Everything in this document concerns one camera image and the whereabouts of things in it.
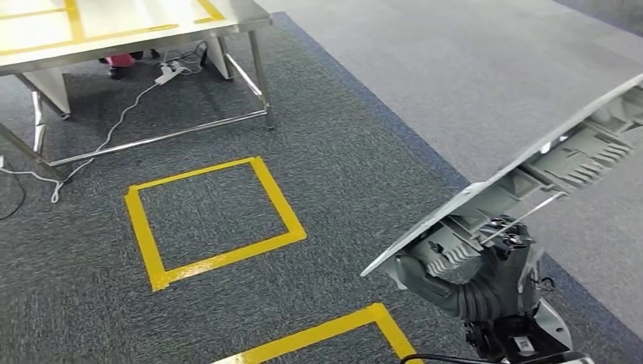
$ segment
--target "yellow tape square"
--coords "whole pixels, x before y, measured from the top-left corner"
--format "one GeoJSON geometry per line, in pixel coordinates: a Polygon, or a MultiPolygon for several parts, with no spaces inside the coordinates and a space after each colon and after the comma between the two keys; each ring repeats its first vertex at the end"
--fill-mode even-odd
{"type": "Polygon", "coordinates": [[[277,182],[275,182],[270,175],[268,167],[260,157],[240,159],[196,171],[177,174],[160,180],[153,180],[144,184],[130,186],[127,194],[125,195],[125,205],[127,206],[127,211],[130,213],[134,234],[136,235],[136,239],[139,243],[141,256],[143,256],[149,281],[152,285],[152,291],[162,290],[171,282],[192,277],[193,275],[203,273],[204,271],[220,268],[234,262],[239,262],[240,260],[248,259],[251,256],[266,253],[282,246],[295,243],[299,240],[306,239],[306,232],[303,230],[302,225],[295,216],[295,213],[288,204],[288,201],[281,193],[277,182]],[[259,182],[268,194],[268,198],[272,202],[272,205],[279,214],[281,220],[284,222],[287,232],[267,240],[262,240],[239,249],[231,250],[230,252],[222,253],[166,271],[163,266],[161,255],[158,252],[158,247],[154,241],[152,230],[149,227],[145,210],[143,209],[143,203],[139,196],[139,191],[148,187],[166,184],[167,182],[172,182],[174,180],[193,177],[199,174],[209,173],[244,163],[249,163],[254,170],[259,182]]]}
{"type": "MultiPolygon", "coordinates": [[[[259,364],[261,362],[267,362],[278,356],[302,349],[319,341],[330,339],[331,337],[344,334],[371,323],[375,323],[378,326],[400,359],[416,353],[400,327],[397,326],[397,323],[391,317],[391,314],[386,310],[386,307],[381,303],[373,303],[349,315],[330,320],[314,328],[308,328],[225,359],[217,360],[212,364],[259,364]]],[[[416,359],[408,363],[422,364],[422,361],[416,359]]]]}

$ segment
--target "white cable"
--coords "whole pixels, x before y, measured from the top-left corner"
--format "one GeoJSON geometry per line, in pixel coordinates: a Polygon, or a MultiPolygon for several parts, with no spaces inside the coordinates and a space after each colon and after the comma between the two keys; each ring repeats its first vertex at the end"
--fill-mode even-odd
{"type": "Polygon", "coordinates": [[[31,174],[32,176],[34,176],[35,178],[38,178],[39,180],[44,180],[45,182],[52,182],[52,183],[56,184],[56,187],[54,189],[54,194],[52,195],[52,203],[57,203],[58,202],[58,197],[59,197],[58,191],[61,189],[62,184],[64,182],[61,182],[59,180],[52,180],[50,178],[40,177],[36,172],[32,172],[32,171],[25,171],[25,172],[9,171],[8,169],[0,168],[0,172],[5,172],[5,173],[9,173],[9,174],[31,174]]]}
{"type": "MultiPolygon", "coordinates": [[[[125,120],[125,114],[129,110],[131,110],[131,109],[133,109],[133,108],[138,106],[141,96],[145,95],[147,92],[149,92],[151,89],[153,89],[153,88],[155,88],[157,86],[158,86],[158,84],[154,83],[153,85],[148,87],[145,91],[141,92],[136,97],[136,101],[132,105],[130,105],[126,109],[124,109],[123,112],[121,112],[121,118],[118,119],[118,122],[116,124],[114,124],[113,127],[111,127],[111,129],[107,133],[107,138],[105,139],[105,142],[103,142],[103,144],[101,144],[98,148],[96,148],[96,150],[94,150],[94,152],[100,151],[101,149],[105,148],[105,146],[108,145],[109,142],[111,142],[111,135],[114,133],[114,130],[116,130],[116,128],[119,125],[123,124],[123,121],[125,120]]],[[[32,171],[9,171],[7,169],[0,168],[0,172],[5,172],[5,173],[9,173],[9,174],[31,174],[32,176],[34,176],[35,178],[38,178],[39,180],[44,180],[45,182],[53,182],[53,183],[55,183],[56,187],[54,187],[54,193],[52,194],[52,203],[57,203],[58,199],[60,198],[60,189],[63,187],[63,185],[70,178],[72,178],[78,171],[80,171],[81,168],[85,167],[86,165],[88,165],[91,162],[94,162],[94,159],[95,158],[91,158],[89,161],[79,165],[63,181],[53,180],[53,179],[50,179],[50,178],[44,178],[44,177],[39,176],[36,172],[32,172],[32,171]]]]}

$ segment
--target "gray plastic part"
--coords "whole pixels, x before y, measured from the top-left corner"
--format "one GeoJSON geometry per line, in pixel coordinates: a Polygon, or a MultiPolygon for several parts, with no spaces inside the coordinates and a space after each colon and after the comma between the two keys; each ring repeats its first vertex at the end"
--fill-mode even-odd
{"type": "Polygon", "coordinates": [[[625,134],[643,124],[641,83],[643,74],[618,86],[530,145],[487,181],[462,190],[389,246],[361,276],[382,265],[398,287],[405,288],[390,260],[413,243],[405,253],[420,259],[430,275],[443,278],[479,259],[492,244],[479,229],[531,193],[541,190],[557,198],[600,180],[632,153],[634,147],[625,134]]]}

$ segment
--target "table top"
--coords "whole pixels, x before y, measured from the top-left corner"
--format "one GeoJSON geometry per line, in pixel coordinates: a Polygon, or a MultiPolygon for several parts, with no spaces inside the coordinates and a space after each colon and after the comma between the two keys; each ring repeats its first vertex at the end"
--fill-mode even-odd
{"type": "Polygon", "coordinates": [[[0,76],[270,23],[253,0],[0,0],[0,76]]]}

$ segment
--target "black cable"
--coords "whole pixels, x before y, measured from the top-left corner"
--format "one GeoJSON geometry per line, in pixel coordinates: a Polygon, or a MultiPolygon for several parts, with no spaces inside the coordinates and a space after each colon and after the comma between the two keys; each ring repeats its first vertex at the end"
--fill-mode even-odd
{"type": "Polygon", "coordinates": [[[202,44],[205,44],[205,49],[203,51],[207,52],[208,51],[208,43],[205,40],[202,40],[201,42],[199,42],[199,44],[196,45],[196,47],[194,47],[193,51],[181,53],[181,56],[176,57],[176,58],[172,58],[172,59],[168,59],[168,60],[165,61],[165,63],[169,63],[171,61],[180,61],[181,59],[188,58],[191,55],[198,56],[199,55],[199,48],[201,48],[202,44]]]}
{"type": "Polygon", "coordinates": [[[404,364],[413,359],[429,359],[429,360],[439,360],[441,362],[454,362],[456,364],[480,364],[490,362],[483,359],[466,359],[458,358],[455,356],[446,356],[446,355],[437,355],[437,354],[411,354],[405,356],[400,360],[400,364],[404,364]]]}
{"type": "MultiPolygon", "coordinates": [[[[14,169],[13,167],[11,167],[11,165],[8,162],[6,162],[6,163],[7,163],[7,166],[9,167],[10,170],[14,169]]],[[[16,206],[16,208],[12,212],[9,212],[6,216],[1,217],[0,221],[6,220],[6,219],[10,218],[11,216],[13,216],[16,212],[18,212],[18,210],[20,210],[22,205],[24,205],[24,200],[27,199],[27,192],[24,189],[24,186],[22,185],[22,182],[20,182],[20,179],[18,178],[18,176],[16,174],[12,174],[12,176],[14,176],[14,179],[18,183],[20,191],[22,192],[22,197],[20,198],[20,203],[18,203],[18,206],[16,206]]]]}

